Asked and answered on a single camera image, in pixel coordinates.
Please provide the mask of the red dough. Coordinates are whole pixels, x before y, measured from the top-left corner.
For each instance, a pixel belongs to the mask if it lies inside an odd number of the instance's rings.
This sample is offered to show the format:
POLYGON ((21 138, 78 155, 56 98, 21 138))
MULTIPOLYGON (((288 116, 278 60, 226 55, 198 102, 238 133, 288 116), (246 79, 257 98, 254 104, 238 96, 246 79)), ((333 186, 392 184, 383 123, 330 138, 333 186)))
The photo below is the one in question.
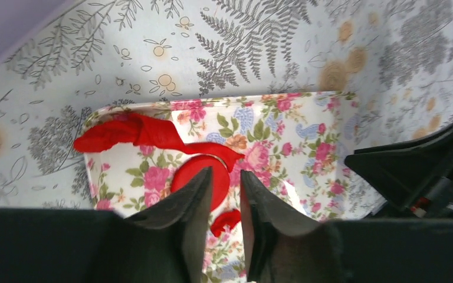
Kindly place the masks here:
POLYGON ((229 189, 229 172, 225 165, 216 157, 197 155, 187 160, 178 168, 170 183, 170 192, 183 188, 197 173, 206 167, 212 168, 212 199, 211 209, 214 211, 224 201, 229 189))

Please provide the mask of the floral tray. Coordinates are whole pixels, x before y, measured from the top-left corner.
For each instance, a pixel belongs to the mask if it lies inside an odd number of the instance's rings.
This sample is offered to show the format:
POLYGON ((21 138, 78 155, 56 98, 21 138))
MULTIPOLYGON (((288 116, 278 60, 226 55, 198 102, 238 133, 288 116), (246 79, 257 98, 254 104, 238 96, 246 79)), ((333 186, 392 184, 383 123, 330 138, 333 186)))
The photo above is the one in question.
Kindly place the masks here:
MULTIPOLYGON (((315 221, 341 217, 350 182, 344 158, 354 147, 357 110, 353 93, 334 92, 128 104, 94 112, 83 134, 137 113, 171 121, 184 143, 214 142, 244 154, 228 171, 224 201, 212 212, 210 203, 200 282, 248 282, 241 221, 218 238, 210 231, 220 214, 241 212, 241 172, 252 172, 271 193, 315 221)), ((173 194, 176 170, 194 156, 208 155, 131 143, 83 154, 96 209, 124 218, 173 194)))

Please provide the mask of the red dough ring scrap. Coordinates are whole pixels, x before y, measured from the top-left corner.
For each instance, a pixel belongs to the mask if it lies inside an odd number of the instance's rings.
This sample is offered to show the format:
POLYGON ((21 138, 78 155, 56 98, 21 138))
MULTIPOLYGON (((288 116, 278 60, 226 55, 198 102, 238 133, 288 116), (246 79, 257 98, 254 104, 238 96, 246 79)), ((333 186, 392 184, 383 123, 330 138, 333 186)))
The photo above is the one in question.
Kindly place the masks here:
POLYGON ((110 120, 93 126, 75 139, 73 148, 80 153, 101 153, 119 143, 178 150, 185 154, 208 154, 221 159, 229 172, 245 157, 219 143, 184 143, 171 121, 137 113, 129 113, 126 120, 110 120))

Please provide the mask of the small red dough scrap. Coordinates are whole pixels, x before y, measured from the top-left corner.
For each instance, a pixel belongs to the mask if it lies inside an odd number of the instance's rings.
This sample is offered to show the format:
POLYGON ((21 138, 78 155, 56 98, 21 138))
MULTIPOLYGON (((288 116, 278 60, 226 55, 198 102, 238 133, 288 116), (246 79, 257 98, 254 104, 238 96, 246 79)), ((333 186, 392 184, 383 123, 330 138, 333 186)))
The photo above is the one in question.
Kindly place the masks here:
POLYGON ((234 229, 241 221, 241 212, 237 209, 220 214, 210 226, 213 236, 218 238, 225 230, 234 229))

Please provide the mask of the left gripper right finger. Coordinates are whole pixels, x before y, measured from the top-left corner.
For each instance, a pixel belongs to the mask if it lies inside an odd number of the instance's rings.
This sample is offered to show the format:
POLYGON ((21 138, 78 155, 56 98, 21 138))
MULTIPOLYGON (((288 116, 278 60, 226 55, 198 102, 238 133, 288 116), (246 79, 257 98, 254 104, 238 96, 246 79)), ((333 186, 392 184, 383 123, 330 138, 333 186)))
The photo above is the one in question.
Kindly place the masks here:
POLYGON ((250 282, 453 282, 453 219, 318 222, 252 172, 240 183, 250 282))

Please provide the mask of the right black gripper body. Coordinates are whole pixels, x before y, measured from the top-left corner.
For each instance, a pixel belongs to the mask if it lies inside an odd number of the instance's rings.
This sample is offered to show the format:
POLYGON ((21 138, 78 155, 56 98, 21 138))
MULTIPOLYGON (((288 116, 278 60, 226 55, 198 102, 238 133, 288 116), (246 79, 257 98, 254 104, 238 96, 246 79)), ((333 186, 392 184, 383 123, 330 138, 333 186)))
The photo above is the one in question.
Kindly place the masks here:
POLYGON ((386 200, 370 218, 453 218, 453 122, 422 138, 355 150, 344 163, 386 200))

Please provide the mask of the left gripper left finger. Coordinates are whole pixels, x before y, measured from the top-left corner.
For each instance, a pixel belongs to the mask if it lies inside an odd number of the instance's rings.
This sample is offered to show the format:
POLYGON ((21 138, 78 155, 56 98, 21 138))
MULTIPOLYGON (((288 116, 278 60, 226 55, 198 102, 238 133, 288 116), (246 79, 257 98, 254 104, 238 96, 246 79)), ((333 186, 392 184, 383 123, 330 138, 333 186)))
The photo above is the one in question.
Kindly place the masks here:
POLYGON ((212 172, 128 218, 0 208, 0 282, 200 282, 212 172))

